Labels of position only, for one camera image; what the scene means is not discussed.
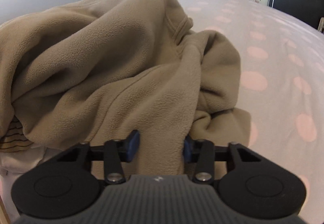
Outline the polka dot bed sheet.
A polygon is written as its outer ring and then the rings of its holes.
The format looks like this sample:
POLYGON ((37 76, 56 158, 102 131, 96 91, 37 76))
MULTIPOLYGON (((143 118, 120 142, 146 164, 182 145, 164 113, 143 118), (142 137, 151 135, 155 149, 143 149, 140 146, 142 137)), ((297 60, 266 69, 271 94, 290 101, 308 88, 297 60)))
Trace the polka dot bed sheet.
MULTIPOLYGON (((295 173, 306 185, 300 217, 323 223, 323 35, 292 16, 245 0, 177 0, 192 30, 224 35, 238 51, 236 108, 250 115, 245 146, 295 173)), ((19 218, 1 176, 1 210, 19 218)))

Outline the beige fleece hooded jacket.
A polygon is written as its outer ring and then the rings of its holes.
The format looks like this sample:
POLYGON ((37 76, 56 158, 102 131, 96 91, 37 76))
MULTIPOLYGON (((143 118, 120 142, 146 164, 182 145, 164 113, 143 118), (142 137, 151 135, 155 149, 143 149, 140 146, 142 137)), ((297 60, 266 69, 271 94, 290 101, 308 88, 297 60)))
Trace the beige fleece hooded jacket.
POLYGON ((186 136, 248 144, 241 60, 194 32, 177 0, 82 0, 1 25, 1 137, 16 117, 34 145, 65 150, 141 134, 127 174, 183 172, 186 136))

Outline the striped yellow garment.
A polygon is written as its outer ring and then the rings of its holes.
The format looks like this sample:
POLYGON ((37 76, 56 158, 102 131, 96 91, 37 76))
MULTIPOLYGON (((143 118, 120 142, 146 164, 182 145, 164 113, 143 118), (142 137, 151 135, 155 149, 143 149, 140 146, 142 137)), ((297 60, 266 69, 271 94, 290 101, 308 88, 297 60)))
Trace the striped yellow garment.
POLYGON ((9 124, 7 133, 1 137, 1 153, 19 153, 28 150, 33 142, 28 140, 23 134, 21 122, 14 117, 9 124))

